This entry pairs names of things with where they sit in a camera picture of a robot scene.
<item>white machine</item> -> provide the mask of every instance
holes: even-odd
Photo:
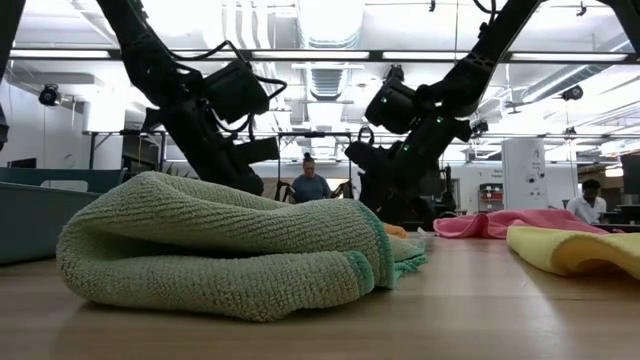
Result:
[[[548,208],[544,154],[542,139],[502,142],[505,209]]]

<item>wooden table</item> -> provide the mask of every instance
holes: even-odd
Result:
[[[640,356],[640,282],[629,276],[560,278],[501,240],[436,239],[429,252],[395,291],[272,324],[91,305],[51,261],[0,268],[0,359]]]

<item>microfiber cloth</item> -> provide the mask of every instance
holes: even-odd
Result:
[[[507,244],[529,264],[573,276],[622,268],[640,279],[640,234],[591,234],[512,226]]]
[[[567,210],[556,209],[500,210],[433,222],[435,232],[446,238],[504,239],[507,237],[507,228],[512,225],[607,234],[604,230],[583,223]]]
[[[299,205],[145,172],[63,228],[58,268],[74,293],[130,308],[278,320],[393,288],[426,262],[352,199]]]

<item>green towel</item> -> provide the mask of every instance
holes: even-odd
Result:
[[[426,262],[355,200],[289,205],[154,172],[78,212],[57,259],[90,301],[253,321],[352,302]]]

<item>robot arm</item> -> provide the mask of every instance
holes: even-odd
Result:
[[[413,90],[402,84],[401,71],[392,68],[365,116],[373,125],[408,135],[389,149],[376,149],[364,142],[347,148],[346,155],[365,170],[360,174],[360,201],[379,216],[396,212],[385,207],[406,203],[417,204],[419,216],[431,216],[423,204],[413,201],[419,194],[420,180],[438,174],[438,158],[455,137],[470,139],[469,122],[458,118],[477,110],[498,63],[541,2],[507,1],[499,15],[493,14],[489,24],[481,26],[479,40],[469,54],[436,84]],[[601,2],[613,9],[640,54],[640,0]]]
[[[132,84],[159,110],[147,109],[144,129],[163,125],[189,164],[204,181],[219,183],[256,195],[263,192],[262,180],[250,163],[279,157],[276,138],[235,145],[237,132],[253,127],[253,117],[269,110],[268,96],[259,81],[228,41],[206,54],[204,59],[225,46],[236,55],[220,71],[203,78],[192,68],[178,63],[173,54],[146,21],[141,0],[97,0],[120,43],[122,60]],[[282,85],[279,80],[271,82]],[[231,136],[221,120],[231,124],[247,116],[246,122]]]

